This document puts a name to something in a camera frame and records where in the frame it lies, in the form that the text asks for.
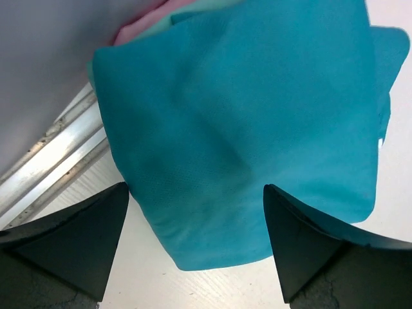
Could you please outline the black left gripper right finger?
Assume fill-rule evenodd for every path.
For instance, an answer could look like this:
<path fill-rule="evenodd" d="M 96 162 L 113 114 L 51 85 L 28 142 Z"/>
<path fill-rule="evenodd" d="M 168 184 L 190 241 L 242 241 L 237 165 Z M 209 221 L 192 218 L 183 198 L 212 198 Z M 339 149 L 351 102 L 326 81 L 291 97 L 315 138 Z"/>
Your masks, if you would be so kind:
<path fill-rule="evenodd" d="M 411 243 L 362 230 L 275 185 L 263 208 L 291 308 L 411 308 Z"/>

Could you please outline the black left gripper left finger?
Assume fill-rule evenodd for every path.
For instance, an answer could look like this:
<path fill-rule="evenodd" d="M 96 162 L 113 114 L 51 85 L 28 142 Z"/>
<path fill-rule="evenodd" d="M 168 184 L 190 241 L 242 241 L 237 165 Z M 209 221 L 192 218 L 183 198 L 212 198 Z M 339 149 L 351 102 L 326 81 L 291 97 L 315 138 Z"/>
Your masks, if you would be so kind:
<path fill-rule="evenodd" d="M 128 204 L 120 182 L 1 231 L 1 308 L 98 308 Z"/>

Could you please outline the teal t-shirt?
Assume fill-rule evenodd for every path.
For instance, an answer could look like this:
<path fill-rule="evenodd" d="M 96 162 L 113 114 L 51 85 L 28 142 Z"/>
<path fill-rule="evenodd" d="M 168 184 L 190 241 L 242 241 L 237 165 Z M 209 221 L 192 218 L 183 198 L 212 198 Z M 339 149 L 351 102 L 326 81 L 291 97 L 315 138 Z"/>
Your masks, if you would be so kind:
<path fill-rule="evenodd" d="M 407 33 L 372 26 L 364 1 L 250 2 L 229 52 L 241 95 L 97 98 L 117 169 L 184 271 L 271 255 L 267 184 L 347 223 L 375 205 Z"/>

